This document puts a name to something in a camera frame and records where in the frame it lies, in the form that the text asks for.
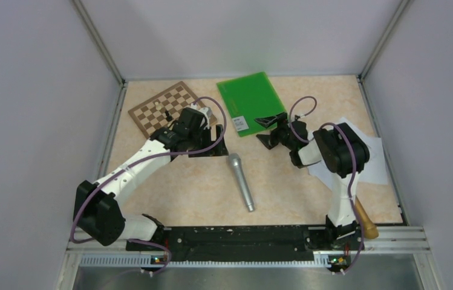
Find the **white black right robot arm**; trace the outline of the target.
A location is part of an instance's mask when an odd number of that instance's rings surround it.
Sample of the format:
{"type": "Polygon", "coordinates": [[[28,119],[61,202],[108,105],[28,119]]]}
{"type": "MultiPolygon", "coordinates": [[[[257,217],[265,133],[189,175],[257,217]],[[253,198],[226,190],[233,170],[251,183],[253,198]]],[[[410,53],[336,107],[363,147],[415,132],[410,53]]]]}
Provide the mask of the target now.
{"type": "Polygon", "coordinates": [[[370,159],[370,151],[364,141],[346,123],[328,123],[308,138],[306,124],[288,120],[282,112],[278,115],[256,118],[255,122],[268,129],[269,134],[256,137],[267,149],[282,144],[289,149],[291,162],[298,168],[324,163],[332,177],[331,206],[326,215],[325,243],[332,249],[342,248],[357,228],[366,239],[375,239],[379,231],[368,217],[356,196],[359,175],[370,159]]]}

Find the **green plastic folder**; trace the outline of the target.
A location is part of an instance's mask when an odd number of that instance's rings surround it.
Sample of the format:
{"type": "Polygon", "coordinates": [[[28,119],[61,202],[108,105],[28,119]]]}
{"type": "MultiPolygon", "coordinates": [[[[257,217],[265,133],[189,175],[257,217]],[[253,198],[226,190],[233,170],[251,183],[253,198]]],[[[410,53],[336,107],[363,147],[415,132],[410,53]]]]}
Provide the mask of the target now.
{"type": "Polygon", "coordinates": [[[285,111],[277,92],[265,72],[225,80],[217,88],[239,137],[265,130],[255,119],[285,111]]]}

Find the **white paper files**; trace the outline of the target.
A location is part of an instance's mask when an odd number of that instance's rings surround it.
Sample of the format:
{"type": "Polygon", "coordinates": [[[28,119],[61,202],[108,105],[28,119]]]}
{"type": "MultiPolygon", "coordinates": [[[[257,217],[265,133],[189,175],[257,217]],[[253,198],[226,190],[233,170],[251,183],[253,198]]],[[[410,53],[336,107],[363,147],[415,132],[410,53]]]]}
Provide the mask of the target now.
{"type": "MultiPolygon", "coordinates": [[[[381,138],[367,135],[345,117],[341,117],[338,122],[348,124],[369,149],[370,159],[365,164],[364,170],[359,174],[359,181],[369,184],[388,185],[389,177],[386,169],[381,138]]],[[[324,185],[331,189],[333,182],[332,175],[323,161],[308,166],[307,168],[309,175],[319,178],[324,185]]]]}

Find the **silver microphone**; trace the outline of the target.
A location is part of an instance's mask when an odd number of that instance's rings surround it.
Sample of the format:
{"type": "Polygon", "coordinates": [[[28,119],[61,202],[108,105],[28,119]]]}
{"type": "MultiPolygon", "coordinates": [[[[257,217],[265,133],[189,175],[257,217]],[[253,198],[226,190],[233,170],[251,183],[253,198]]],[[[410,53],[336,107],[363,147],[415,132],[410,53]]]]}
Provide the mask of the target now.
{"type": "Polygon", "coordinates": [[[243,201],[247,207],[248,212],[254,212],[255,211],[255,204],[249,189],[249,185],[247,183],[243,167],[242,167],[242,162],[241,158],[237,153],[230,154],[227,158],[229,166],[233,172],[233,175],[237,181],[238,188],[240,190],[241,196],[243,198],[243,201]]]}

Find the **wooden rolling pin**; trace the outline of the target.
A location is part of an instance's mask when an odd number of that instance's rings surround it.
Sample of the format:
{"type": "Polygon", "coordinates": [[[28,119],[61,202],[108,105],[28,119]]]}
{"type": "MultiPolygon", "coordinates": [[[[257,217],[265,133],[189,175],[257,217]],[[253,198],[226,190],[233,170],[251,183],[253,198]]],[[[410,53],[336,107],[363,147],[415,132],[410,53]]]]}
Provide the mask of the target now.
{"type": "Polygon", "coordinates": [[[360,217],[360,224],[362,229],[364,230],[364,238],[366,239],[376,239],[379,237],[379,231],[375,223],[370,219],[367,212],[365,211],[362,203],[360,202],[359,198],[356,197],[355,208],[357,214],[360,217]]]}

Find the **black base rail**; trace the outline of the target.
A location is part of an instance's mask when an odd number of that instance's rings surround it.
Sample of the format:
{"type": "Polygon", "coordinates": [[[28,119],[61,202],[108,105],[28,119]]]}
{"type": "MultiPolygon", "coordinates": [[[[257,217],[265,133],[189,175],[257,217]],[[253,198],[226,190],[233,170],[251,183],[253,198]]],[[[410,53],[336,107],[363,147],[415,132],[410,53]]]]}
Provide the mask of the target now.
{"type": "Polygon", "coordinates": [[[173,262],[312,261],[318,251],[354,254],[360,242],[360,230],[337,239],[320,225],[172,227],[152,240],[171,252],[173,262]]]}

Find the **black chess piece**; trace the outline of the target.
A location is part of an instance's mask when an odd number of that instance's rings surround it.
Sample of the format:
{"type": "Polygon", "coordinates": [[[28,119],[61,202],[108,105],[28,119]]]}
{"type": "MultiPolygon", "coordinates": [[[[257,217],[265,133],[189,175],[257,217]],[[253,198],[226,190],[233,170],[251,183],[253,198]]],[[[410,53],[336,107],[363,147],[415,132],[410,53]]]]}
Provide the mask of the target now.
{"type": "Polygon", "coordinates": [[[173,120],[172,115],[169,113],[169,111],[165,111],[165,119],[167,121],[172,121],[173,120]]]}

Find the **wooden chessboard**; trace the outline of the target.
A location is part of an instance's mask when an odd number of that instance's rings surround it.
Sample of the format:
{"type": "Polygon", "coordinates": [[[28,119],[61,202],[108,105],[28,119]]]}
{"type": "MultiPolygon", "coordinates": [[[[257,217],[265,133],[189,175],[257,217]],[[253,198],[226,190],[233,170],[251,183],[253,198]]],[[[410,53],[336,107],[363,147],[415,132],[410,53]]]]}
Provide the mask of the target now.
{"type": "Polygon", "coordinates": [[[182,109],[190,106],[197,98],[196,93],[185,82],[180,81],[134,106],[128,114],[142,135],[149,138],[157,129],[169,126],[180,116],[182,109]],[[155,102],[161,104],[159,111],[155,109],[155,102]],[[172,115],[172,121],[165,119],[165,111],[172,115]]]}

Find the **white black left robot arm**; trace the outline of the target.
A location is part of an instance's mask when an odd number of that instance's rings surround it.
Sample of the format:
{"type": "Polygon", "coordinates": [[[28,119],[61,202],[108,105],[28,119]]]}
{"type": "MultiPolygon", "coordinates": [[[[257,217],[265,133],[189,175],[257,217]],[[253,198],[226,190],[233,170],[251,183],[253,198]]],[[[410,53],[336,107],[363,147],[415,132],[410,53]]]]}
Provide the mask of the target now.
{"type": "Polygon", "coordinates": [[[144,214],[126,217],[122,205],[158,169],[180,155],[226,156],[224,125],[215,126],[212,110],[195,103],[183,108],[169,125],[156,129],[144,145],[115,170],[96,181],[82,181],[76,189],[72,243],[95,240],[109,246],[119,239],[138,239],[150,250],[163,244],[162,224],[144,214]]]}

